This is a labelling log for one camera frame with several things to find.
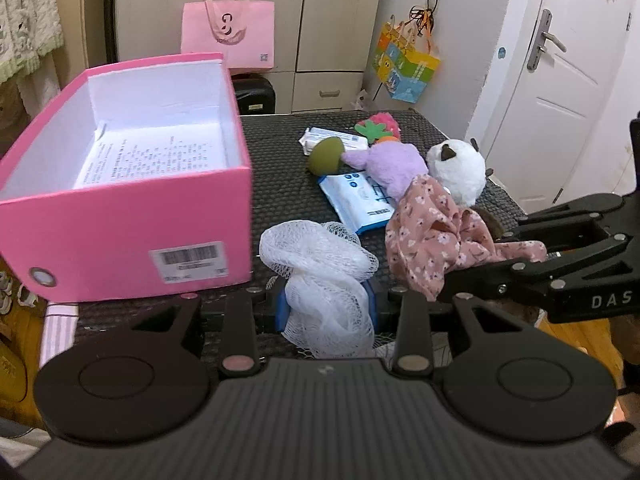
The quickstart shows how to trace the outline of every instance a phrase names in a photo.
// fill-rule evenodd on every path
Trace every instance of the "pink shopping bag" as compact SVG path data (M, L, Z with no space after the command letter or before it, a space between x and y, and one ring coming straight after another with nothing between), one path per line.
M232 74L273 68L273 2L206 0L184 4L180 52L221 52Z

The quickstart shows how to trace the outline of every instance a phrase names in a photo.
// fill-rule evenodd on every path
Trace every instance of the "panda plush toy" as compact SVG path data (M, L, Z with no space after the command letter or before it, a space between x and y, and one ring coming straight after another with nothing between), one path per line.
M464 140L446 140L427 152L429 174L451 193L453 201L462 207L471 207L482 193L486 178L494 170L488 170L478 143Z

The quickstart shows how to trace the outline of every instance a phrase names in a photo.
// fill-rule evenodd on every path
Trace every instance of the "white netting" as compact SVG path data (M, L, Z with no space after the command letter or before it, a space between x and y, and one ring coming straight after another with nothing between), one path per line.
M372 355L369 298L361 282L378 259L338 222L283 222L260 237L260 259L287 278L291 307L283 335L316 358Z

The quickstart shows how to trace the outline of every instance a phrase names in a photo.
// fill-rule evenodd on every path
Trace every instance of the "open shoe box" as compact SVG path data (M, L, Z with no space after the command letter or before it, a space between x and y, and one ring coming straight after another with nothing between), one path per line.
M56 302L251 274L251 163L221 54L86 70L0 161L0 252Z

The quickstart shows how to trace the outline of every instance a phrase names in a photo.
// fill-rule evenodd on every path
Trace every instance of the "green felt leaf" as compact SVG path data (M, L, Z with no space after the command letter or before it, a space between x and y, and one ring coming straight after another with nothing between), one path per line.
M388 136L390 133L385 130L385 124L376 124L367 119L364 124L356 124L354 129L361 135L367 137L369 144L374 143L380 137Z

